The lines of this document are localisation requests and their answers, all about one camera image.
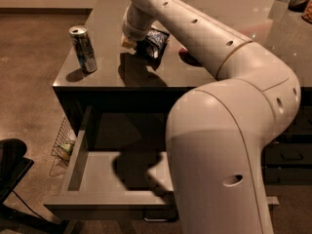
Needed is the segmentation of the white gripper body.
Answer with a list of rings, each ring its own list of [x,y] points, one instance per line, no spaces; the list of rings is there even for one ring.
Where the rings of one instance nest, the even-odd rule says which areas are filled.
[[[131,41],[141,41],[146,37],[154,21],[155,18],[131,3],[123,16],[123,34]]]

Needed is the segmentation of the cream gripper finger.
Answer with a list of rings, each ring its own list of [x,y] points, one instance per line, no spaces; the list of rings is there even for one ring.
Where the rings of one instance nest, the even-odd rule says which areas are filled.
[[[137,41],[126,35],[121,36],[121,46],[127,49],[135,49],[137,47]]]

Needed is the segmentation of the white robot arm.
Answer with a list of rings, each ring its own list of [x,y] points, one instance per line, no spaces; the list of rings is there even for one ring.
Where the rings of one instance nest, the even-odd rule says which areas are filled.
[[[274,234],[263,148],[293,121],[300,85],[279,58],[180,0],[131,0],[126,39],[159,21],[214,77],[173,106],[166,147],[183,234]]]

